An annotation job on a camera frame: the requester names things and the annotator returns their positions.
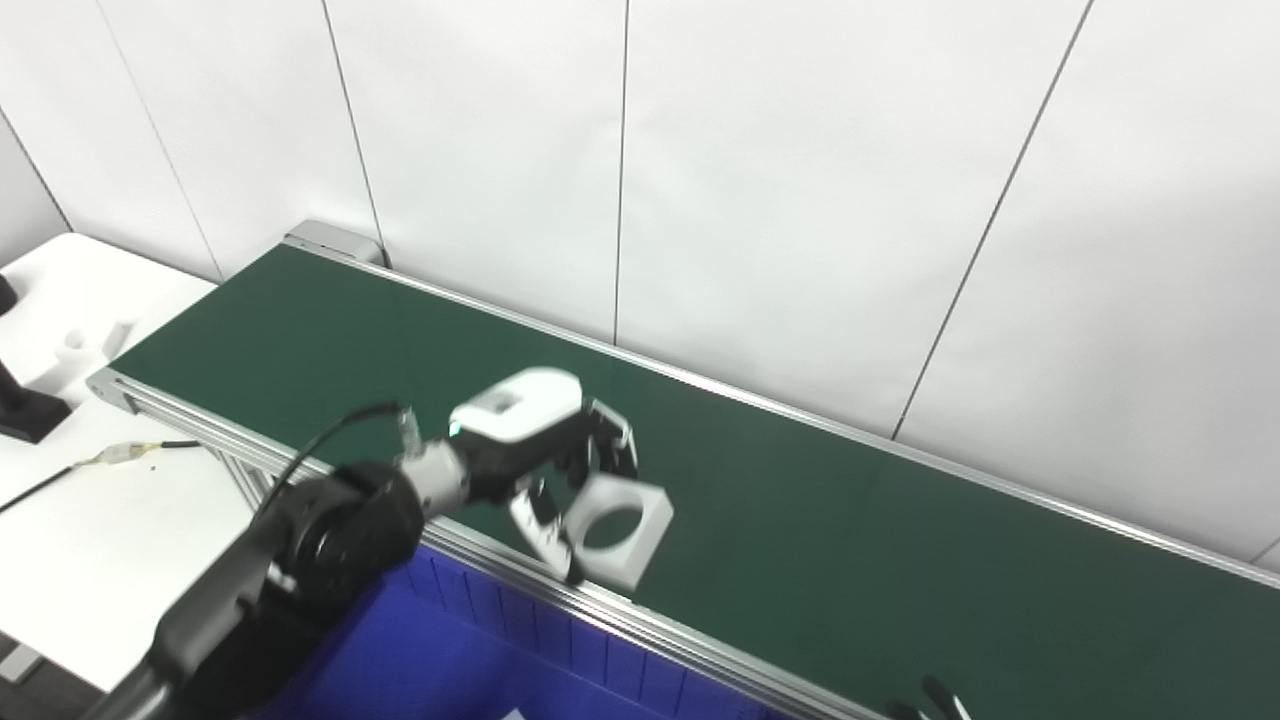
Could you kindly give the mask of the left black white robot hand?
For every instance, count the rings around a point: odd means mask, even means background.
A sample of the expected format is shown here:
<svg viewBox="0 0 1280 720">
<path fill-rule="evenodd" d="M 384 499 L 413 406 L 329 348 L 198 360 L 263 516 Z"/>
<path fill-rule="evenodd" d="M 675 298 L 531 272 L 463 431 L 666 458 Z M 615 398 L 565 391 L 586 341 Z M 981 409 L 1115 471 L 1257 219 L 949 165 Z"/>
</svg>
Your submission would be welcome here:
<svg viewBox="0 0 1280 720">
<path fill-rule="evenodd" d="M 637 451 L 627 419 L 584 395 L 580 379 L 552 366 L 518 372 L 461 404 L 451 414 L 451 447 L 466 470 L 466 503 L 509 510 L 516 528 L 566 585 L 585 575 L 545 482 L 545 465 L 572 489 L 593 469 L 636 479 Z"/>
</svg>

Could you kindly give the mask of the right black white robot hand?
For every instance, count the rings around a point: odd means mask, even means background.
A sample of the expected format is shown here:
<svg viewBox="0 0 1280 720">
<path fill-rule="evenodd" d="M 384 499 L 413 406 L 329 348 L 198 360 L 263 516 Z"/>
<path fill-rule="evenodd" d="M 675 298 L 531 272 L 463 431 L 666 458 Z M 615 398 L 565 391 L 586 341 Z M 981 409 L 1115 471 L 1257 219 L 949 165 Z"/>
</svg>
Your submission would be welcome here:
<svg viewBox="0 0 1280 720">
<path fill-rule="evenodd" d="M 922 689 L 925 697 L 936 707 L 937 714 L 940 715 L 941 719 L 951 719 L 951 720 L 972 719 L 972 714 L 968 711 L 959 694 L 951 691 L 936 675 L 924 675 L 922 679 Z M 915 707 L 914 705 L 899 700 L 890 701 L 884 706 L 884 715 L 891 719 L 902 719 L 902 720 L 933 719 L 933 716 L 931 716 L 925 711 Z"/>
</svg>

